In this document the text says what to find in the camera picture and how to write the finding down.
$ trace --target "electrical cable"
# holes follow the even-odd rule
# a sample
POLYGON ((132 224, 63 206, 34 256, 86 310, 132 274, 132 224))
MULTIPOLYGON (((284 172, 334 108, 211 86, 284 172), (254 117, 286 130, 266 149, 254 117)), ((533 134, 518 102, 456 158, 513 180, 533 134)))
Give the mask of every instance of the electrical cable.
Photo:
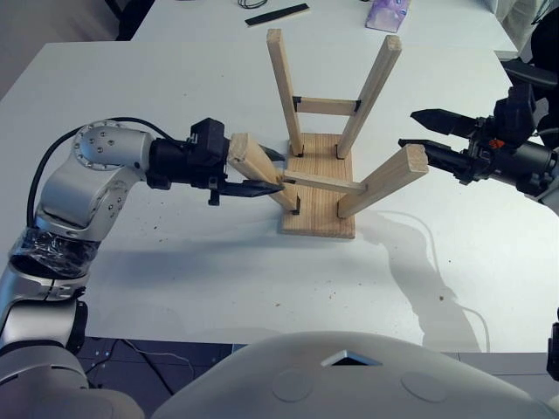
POLYGON ((266 3, 268 3, 268 0, 260 0, 259 2, 249 4, 247 4, 247 0, 237 0, 237 4, 243 9, 257 9, 266 3))
POLYGON ((547 134, 559 134, 559 127, 555 127, 555 128, 546 128, 543 129, 542 131, 538 131, 537 133, 533 134, 533 137, 541 137, 542 135, 547 135, 547 134))
POLYGON ((161 374, 161 371, 159 371, 159 368, 157 368, 155 366, 155 364, 153 363, 153 361, 143 352, 143 351, 138 351, 137 348, 132 345, 132 343, 128 342, 127 340, 121 339, 122 342, 124 342, 125 345, 127 345, 128 347, 132 348, 132 350, 134 350, 137 354, 139 354, 144 361, 146 361, 146 363, 148 364, 148 366, 153 370, 153 372, 155 373, 155 375, 157 375, 157 377, 159 378, 159 380, 161 381, 162 385, 167 389, 167 391, 169 392, 170 395, 174 395, 175 392, 173 391, 173 389, 169 386, 169 384, 165 381, 165 379, 163 378, 163 375, 161 374))
MULTIPOLYGON (((141 124, 145 127, 153 129, 164 139, 173 140, 173 137, 171 137, 165 131, 163 131, 159 127, 155 126, 154 124, 146 120, 141 120, 139 118, 132 118, 127 116, 119 116, 119 117, 108 118, 108 119, 115 120, 117 122, 134 122, 136 124, 141 124)), ((27 209, 25 211, 25 221, 28 228, 31 229, 35 227, 35 199, 37 197, 38 183, 41 180, 41 176, 43 172, 45 171, 46 163, 49 161, 49 159, 51 158, 52 154, 56 151, 56 149, 64 142, 72 138, 76 133, 78 133, 80 129, 81 127, 74 128, 72 131, 62 135, 55 142, 53 142, 53 144, 51 144, 51 146, 48 147, 48 149, 45 151, 43 158, 39 162, 37 169, 35 170, 35 175, 33 176, 33 180, 31 181, 31 186, 29 188, 29 195, 27 196, 27 209)))
POLYGON ((543 17, 548 13, 549 9, 551 9, 551 0, 544 0, 538 11, 535 13, 534 20, 531 24, 539 24, 543 17))
MULTIPOLYGON (((441 272, 440 272, 440 267, 438 265, 438 259, 437 259, 437 252, 435 251, 435 237, 433 236, 433 233, 431 232, 431 229, 429 228, 429 226, 425 223, 425 221, 423 221, 421 218, 417 217, 417 216, 413 216, 412 214, 408 214, 405 212, 400 212, 400 211, 392 211, 392 210, 378 210, 377 212, 381 212, 381 213, 385 213, 385 214, 396 214, 399 216, 407 216, 408 218, 411 218, 412 220, 417 221, 418 223, 420 223, 421 225, 423 225, 424 229, 427 231, 427 235, 429 236, 429 241, 431 242, 431 254, 433 257, 433 264, 435 265, 435 272, 442 278, 441 272)), ((470 312, 472 314, 474 314, 475 316, 478 317, 478 319, 480 319, 481 324, 483 326, 483 331, 486 335, 486 351, 488 353, 491 352, 491 343, 489 341, 489 326, 487 325, 486 320, 483 318, 483 316, 481 314, 479 314, 478 312, 476 312, 475 310, 468 308, 468 307, 464 307, 458 303, 456 303, 456 305, 458 307, 460 307, 462 310, 464 310, 465 312, 470 312)))
POLYGON ((192 373, 192 380, 194 380, 196 378, 196 373, 194 371, 194 368, 192 367, 192 364, 190 363, 190 360, 188 358, 184 358, 182 356, 179 356, 177 354, 173 354, 171 352, 148 352, 148 351, 142 351, 141 349, 138 349, 138 347, 136 347, 130 340, 128 339, 123 339, 129 346, 131 346, 136 352, 142 353, 142 354, 146 354, 146 355, 155 355, 155 356, 172 356, 173 358, 177 358, 178 360, 184 361, 186 362, 186 364, 189 366, 190 372, 192 373))

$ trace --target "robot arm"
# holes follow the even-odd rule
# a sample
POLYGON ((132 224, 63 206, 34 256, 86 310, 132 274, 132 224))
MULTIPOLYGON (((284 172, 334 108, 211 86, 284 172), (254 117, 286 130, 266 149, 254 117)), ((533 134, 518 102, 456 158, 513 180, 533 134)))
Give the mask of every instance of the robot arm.
POLYGON ((442 109, 411 114, 431 131, 468 139, 468 149, 457 153, 428 140, 400 140, 398 144, 424 145, 429 165, 452 173, 462 184, 496 179, 514 185, 559 215, 559 144, 548 134, 542 135, 543 145, 528 141, 535 131, 534 111, 531 85, 513 86, 487 118, 474 119, 442 109))
POLYGON ((67 396, 88 387, 70 354, 79 350, 85 335, 87 308, 78 298, 101 241, 137 182, 153 189, 169 189, 174 182, 209 189, 210 205, 219 205, 221 195, 261 196, 282 189, 266 182, 226 181, 229 141, 219 121, 203 120, 192 126, 186 141, 177 141, 156 139, 118 120, 94 122, 76 133, 70 156, 43 187, 32 225, 10 252, 0 278, 3 417, 35 411, 35 402, 39 405, 41 397, 52 398, 59 390, 64 405, 72 406, 67 396), (33 397, 24 406, 9 403, 30 388, 33 397))

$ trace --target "black strip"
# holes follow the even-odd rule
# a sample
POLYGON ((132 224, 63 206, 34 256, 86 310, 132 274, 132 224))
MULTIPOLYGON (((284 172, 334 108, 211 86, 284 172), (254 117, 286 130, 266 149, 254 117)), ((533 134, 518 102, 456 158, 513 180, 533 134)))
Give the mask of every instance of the black strip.
POLYGON ((63 347, 60 342, 55 340, 20 340, 18 342, 12 342, 0 349, 0 356, 6 355, 11 351, 16 349, 21 349, 22 347, 63 347))
POLYGON ((300 198, 297 196, 297 208, 291 211, 294 216, 298 216, 300 214, 300 198))
POLYGON ((5 380, 0 381, 0 387, 2 387, 4 384, 7 384, 10 381, 14 381, 15 379, 18 378, 18 376, 19 376, 19 374, 14 374, 14 375, 9 376, 5 380))
POLYGON ((266 22, 271 22, 276 19, 280 19, 285 16, 293 15, 299 11, 304 11, 308 9, 306 3, 297 4, 296 6, 286 7, 285 9, 279 9, 275 11, 271 11, 269 13, 265 13, 263 15, 258 15, 255 17, 251 17, 250 19, 246 19, 245 22, 249 26, 254 26, 255 24, 265 24, 266 22))
POLYGON ((300 102, 301 102, 300 96, 293 96, 293 106, 295 107, 295 112, 297 112, 297 106, 300 104, 300 102))
POLYGON ((76 313, 73 318, 72 331, 66 343, 66 350, 77 355, 86 340, 87 304, 76 302, 76 313))

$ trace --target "black ruler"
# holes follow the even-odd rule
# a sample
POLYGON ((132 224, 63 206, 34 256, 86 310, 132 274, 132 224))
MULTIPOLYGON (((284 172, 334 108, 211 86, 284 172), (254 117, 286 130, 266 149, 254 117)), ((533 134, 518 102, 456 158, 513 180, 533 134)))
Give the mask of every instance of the black ruler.
POLYGON ((286 7, 285 9, 271 11, 269 13, 265 13, 264 15, 251 17, 250 19, 246 19, 245 22, 249 26, 254 26, 255 24, 265 24, 266 22, 271 22, 273 20, 280 19, 285 16, 293 15, 294 13, 299 13, 305 10, 308 10, 307 4, 301 3, 301 4, 297 4, 296 6, 286 7))

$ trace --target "plastic wrap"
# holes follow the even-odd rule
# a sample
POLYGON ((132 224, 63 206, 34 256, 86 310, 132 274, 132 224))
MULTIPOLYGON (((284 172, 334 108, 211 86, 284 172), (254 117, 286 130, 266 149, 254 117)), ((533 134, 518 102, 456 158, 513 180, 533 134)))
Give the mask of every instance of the plastic wrap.
POLYGON ((26 228, 10 252, 10 259, 32 259, 65 278, 83 277, 97 255, 100 242, 62 237, 49 231, 26 228))
POLYGON ((410 3, 411 0, 374 0, 365 26, 379 31, 397 32, 410 3))

